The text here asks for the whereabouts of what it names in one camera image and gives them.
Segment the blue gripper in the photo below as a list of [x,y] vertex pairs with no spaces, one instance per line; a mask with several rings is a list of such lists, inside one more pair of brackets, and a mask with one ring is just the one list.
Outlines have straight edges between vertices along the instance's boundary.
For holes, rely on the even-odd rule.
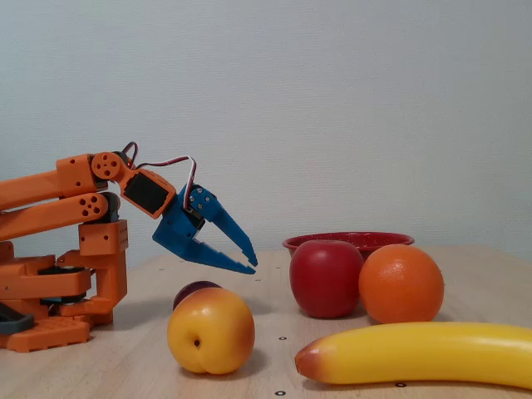
[[192,208],[183,209],[184,197],[185,187],[163,211],[152,239],[183,260],[236,273],[255,274],[254,268],[233,260],[195,238],[207,219],[241,249],[251,265],[256,267],[259,264],[248,235],[224,209],[217,197],[207,189],[195,186],[190,193]]

